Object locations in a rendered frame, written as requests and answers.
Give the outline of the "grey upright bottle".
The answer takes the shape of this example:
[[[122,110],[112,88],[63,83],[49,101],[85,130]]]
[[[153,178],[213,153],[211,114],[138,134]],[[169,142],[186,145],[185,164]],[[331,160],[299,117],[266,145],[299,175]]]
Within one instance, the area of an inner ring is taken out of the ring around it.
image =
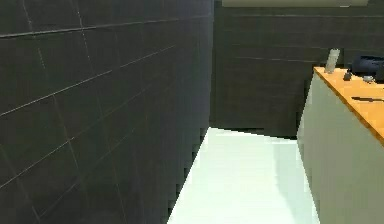
[[[333,71],[336,68],[336,64],[337,64],[339,55],[340,55],[340,50],[339,49],[332,48],[330,50],[328,58],[327,58],[327,62],[326,62],[326,65],[325,65],[325,70],[324,70],[325,73],[328,73],[328,74],[332,74],[333,73]]]

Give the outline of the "white counter with orange top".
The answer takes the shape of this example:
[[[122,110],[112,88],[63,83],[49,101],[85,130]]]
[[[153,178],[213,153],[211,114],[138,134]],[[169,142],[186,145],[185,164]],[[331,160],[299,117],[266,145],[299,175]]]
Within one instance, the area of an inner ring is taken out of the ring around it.
[[[384,84],[313,69],[297,132],[321,224],[384,224]]]

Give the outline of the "black knife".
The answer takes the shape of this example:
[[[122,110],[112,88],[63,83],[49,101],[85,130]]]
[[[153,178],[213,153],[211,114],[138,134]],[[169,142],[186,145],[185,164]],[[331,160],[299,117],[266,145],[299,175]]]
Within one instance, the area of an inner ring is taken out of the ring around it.
[[[351,99],[356,100],[356,101],[366,101],[366,102],[384,102],[384,99],[371,98],[371,97],[352,96]]]

